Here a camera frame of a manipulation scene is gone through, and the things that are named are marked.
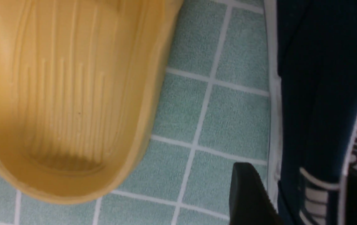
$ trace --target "dark blue fabric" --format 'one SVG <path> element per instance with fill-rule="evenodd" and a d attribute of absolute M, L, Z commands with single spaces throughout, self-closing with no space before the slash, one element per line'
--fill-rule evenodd
<path fill-rule="evenodd" d="M 280 201 L 287 206 L 279 213 L 303 224 L 299 169 L 338 183 L 357 116 L 357 1 L 278 0 L 277 10 L 284 132 Z M 337 208 L 329 213 L 336 215 Z"/>

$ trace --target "teal tile floor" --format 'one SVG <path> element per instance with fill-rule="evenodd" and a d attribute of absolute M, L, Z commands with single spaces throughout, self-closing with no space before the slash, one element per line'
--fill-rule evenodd
<path fill-rule="evenodd" d="M 32 199 L 0 178 L 0 225 L 226 225 L 234 162 L 266 182 L 270 124 L 263 0 L 185 0 L 153 135 L 112 193 Z"/>

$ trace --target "slipper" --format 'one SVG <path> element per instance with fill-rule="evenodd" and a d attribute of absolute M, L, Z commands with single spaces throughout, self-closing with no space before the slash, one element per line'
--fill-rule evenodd
<path fill-rule="evenodd" d="M 42 201 L 117 188 L 150 139 L 183 0 L 0 0 L 0 175 Z"/>

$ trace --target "ridged texture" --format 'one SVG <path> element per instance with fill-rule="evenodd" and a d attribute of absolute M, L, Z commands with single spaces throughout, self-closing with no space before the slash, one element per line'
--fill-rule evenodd
<path fill-rule="evenodd" d="M 24 154 L 47 168 L 87 171 L 101 166 L 113 154 L 116 131 L 124 127 L 124 95 L 114 95 L 113 59 L 98 61 L 113 55 L 118 24 L 102 4 L 24 3 L 11 77 L 14 114 L 24 135 Z M 124 10 L 119 1 L 113 4 Z M 40 7 L 51 7 L 52 13 Z M 67 15 L 70 21 L 60 19 Z"/>

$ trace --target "bathroom floor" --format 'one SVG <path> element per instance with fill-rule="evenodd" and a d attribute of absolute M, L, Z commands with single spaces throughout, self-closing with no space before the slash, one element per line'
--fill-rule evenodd
<path fill-rule="evenodd" d="M 51 205 L 0 178 L 0 225 L 226 225 L 233 163 L 266 183 L 263 0 L 185 0 L 147 153 L 111 194 Z"/>

